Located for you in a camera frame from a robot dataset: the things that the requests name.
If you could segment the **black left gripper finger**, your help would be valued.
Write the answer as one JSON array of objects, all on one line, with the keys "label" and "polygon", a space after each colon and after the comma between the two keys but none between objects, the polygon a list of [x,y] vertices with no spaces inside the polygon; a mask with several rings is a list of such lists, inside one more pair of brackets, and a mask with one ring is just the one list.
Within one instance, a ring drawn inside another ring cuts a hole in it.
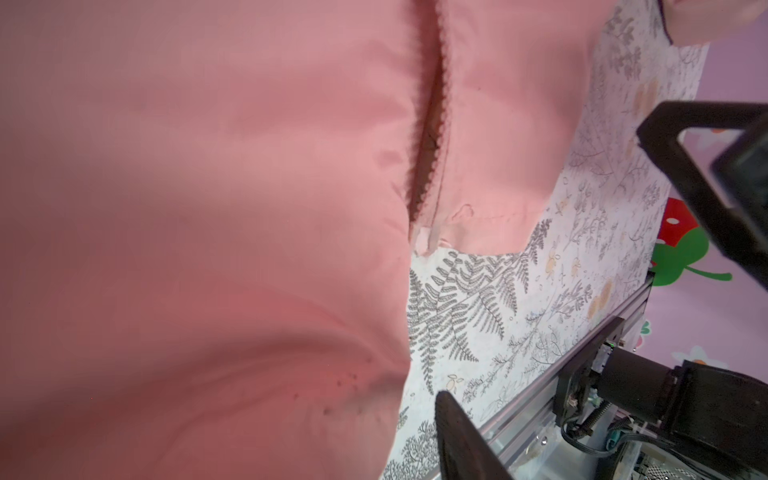
[{"label": "black left gripper finger", "polygon": [[435,425],[442,479],[513,479],[449,391],[436,395]]}]

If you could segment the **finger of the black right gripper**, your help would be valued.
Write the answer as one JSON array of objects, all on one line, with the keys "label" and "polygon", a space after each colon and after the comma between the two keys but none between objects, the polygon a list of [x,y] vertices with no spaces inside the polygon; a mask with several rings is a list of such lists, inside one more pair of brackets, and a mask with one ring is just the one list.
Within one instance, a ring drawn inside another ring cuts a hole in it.
[{"label": "finger of the black right gripper", "polygon": [[[692,129],[741,134],[712,162],[720,199],[678,137]],[[718,250],[767,286],[767,105],[664,101],[636,130],[640,148],[682,196]]]}]

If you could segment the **pink hooded zip jacket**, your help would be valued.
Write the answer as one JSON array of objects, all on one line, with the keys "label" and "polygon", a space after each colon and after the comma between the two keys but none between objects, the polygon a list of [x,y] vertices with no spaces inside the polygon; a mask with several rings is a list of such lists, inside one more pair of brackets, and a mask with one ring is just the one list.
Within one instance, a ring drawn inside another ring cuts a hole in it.
[{"label": "pink hooded zip jacket", "polygon": [[763,1],[5,1],[1,475],[420,479],[645,279]]}]

